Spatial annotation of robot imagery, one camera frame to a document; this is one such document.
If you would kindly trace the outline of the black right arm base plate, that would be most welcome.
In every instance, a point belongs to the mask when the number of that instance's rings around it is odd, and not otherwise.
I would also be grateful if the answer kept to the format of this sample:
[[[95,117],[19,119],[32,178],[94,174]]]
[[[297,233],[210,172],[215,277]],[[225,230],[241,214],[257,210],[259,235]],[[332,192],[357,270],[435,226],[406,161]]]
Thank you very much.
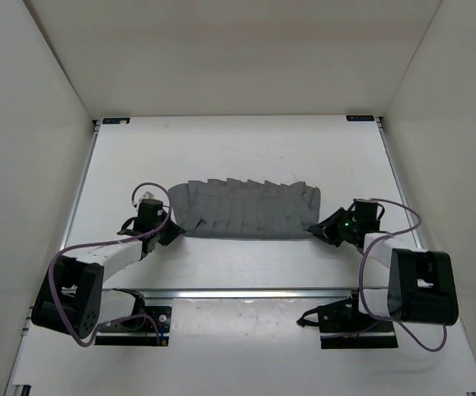
[[[398,348],[394,326],[360,313],[353,303],[337,301],[305,311],[296,323],[317,328],[322,350]]]

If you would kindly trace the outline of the grey pleated skirt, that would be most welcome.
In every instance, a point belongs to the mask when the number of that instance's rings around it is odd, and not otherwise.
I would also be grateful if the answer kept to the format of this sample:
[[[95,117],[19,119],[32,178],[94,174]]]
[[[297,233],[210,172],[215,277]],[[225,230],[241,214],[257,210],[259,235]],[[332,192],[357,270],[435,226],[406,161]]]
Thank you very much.
[[[187,181],[168,194],[178,225],[191,238],[305,239],[321,206],[320,189],[303,181]]]

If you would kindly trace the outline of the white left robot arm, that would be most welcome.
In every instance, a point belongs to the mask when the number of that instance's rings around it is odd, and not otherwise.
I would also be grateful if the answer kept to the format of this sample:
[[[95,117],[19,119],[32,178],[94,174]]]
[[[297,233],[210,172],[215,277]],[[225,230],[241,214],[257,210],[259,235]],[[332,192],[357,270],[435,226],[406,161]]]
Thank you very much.
[[[142,295],[122,288],[104,291],[103,284],[127,266],[143,261],[157,245],[165,247],[183,233],[162,201],[142,199],[137,215],[120,228],[122,240],[94,246],[79,257],[64,252],[54,259],[35,299],[32,323],[68,334],[80,343],[93,339],[108,322],[120,320],[127,328],[141,326],[146,318]]]

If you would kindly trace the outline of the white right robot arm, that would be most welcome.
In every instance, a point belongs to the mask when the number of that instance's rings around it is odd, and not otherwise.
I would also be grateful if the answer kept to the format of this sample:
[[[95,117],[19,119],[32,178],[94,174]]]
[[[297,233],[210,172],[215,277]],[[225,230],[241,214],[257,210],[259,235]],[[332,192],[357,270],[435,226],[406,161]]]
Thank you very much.
[[[394,205],[411,213],[416,223],[400,231],[383,231],[380,222],[384,206]],[[362,254],[358,275],[357,301],[343,310],[344,323],[362,330],[373,319],[397,323],[425,323],[452,326],[459,317],[459,305],[450,255],[415,247],[401,239],[421,225],[414,210],[385,199],[354,199],[308,231],[322,242],[339,247],[348,243]],[[388,270],[383,289],[364,287],[365,267],[373,260]]]

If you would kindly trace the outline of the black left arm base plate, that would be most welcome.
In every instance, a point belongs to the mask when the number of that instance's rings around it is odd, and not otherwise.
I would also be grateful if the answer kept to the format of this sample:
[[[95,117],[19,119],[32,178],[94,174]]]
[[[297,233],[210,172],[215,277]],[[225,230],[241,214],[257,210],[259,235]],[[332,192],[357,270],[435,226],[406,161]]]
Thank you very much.
[[[115,347],[167,347],[170,342],[172,306],[146,305],[144,312],[156,326],[147,318],[115,324],[99,332],[94,344]]]

